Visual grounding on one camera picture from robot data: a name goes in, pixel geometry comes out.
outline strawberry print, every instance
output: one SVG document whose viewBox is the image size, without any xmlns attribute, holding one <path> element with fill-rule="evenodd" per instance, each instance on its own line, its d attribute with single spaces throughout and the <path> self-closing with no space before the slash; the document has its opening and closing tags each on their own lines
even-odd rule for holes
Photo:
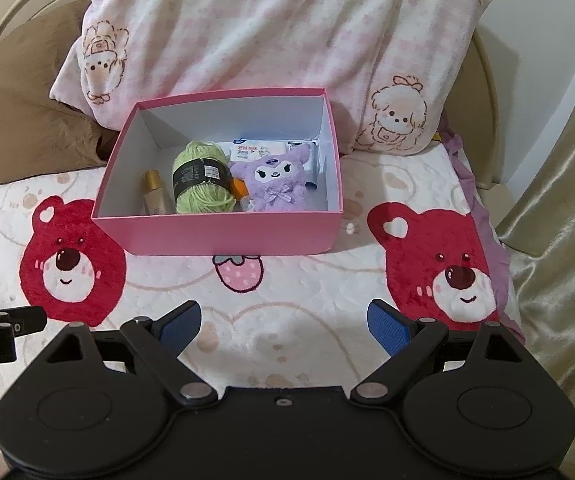
<svg viewBox="0 0 575 480">
<path fill-rule="evenodd" d="M 215 256 L 212 262 L 222 284 L 234 292 L 251 292 L 263 279 L 260 256 Z"/>
</svg>

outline cosmetic bottle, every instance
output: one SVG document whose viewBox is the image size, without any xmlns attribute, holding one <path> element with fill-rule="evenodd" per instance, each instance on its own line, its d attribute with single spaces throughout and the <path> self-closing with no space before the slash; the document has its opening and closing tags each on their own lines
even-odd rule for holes
<svg viewBox="0 0 575 480">
<path fill-rule="evenodd" d="M 175 211 L 170 196 L 163 187 L 160 173 L 157 170 L 145 172 L 145 213 L 147 215 L 171 215 Z"/>
</svg>

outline white wall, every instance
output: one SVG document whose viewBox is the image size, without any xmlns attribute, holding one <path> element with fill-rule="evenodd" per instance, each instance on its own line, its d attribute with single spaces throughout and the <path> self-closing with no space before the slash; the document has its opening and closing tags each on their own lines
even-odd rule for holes
<svg viewBox="0 0 575 480">
<path fill-rule="evenodd" d="M 497 177 L 517 199 L 575 103 L 575 0 L 494 0 L 479 31 L 499 94 L 504 147 Z"/>
</svg>

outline bear face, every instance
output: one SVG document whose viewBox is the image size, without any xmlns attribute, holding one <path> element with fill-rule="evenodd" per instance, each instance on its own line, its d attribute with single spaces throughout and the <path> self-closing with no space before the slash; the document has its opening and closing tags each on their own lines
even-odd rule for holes
<svg viewBox="0 0 575 480">
<path fill-rule="evenodd" d="M 97 326 L 123 294 L 125 252 L 91 221 L 93 200 L 63 203 L 59 196 L 34 210 L 34 234 L 21 259 L 27 301 L 51 319 Z"/>
<path fill-rule="evenodd" d="M 488 264 L 471 214 L 402 203 L 373 208 L 367 225 L 385 249 L 387 286 L 410 319 L 433 317 L 455 330 L 498 320 Z"/>
</svg>

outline purple fabric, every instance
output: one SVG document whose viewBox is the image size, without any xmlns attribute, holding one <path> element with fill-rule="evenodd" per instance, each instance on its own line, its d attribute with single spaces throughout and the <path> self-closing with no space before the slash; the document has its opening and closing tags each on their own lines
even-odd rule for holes
<svg viewBox="0 0 575 480">
<path fill-rule="evenodd" d="M 457 155 L 458 150 L 463 147 L 463 141 L 449 127 L 447 114 L 444 111 L 439 123 L 439 135 L 443 146 L 445 146 L 450 156 L 452 167 L 461 183 L 461 188 L 463 188 L 467 204 L 472 212 L 472 218 L 474 218 L 476 224 L 485 259 L 490 269 L 491 286 L 494 291 L 499 320 L 503 325 L 517 332 L 517 335 L 525 341 L 519 325 L 505 314 L 505 306 L 509 294 L 509 254 L 494 238 L 489 211 L 476 200 L 476 179 Z"/>
</svg>

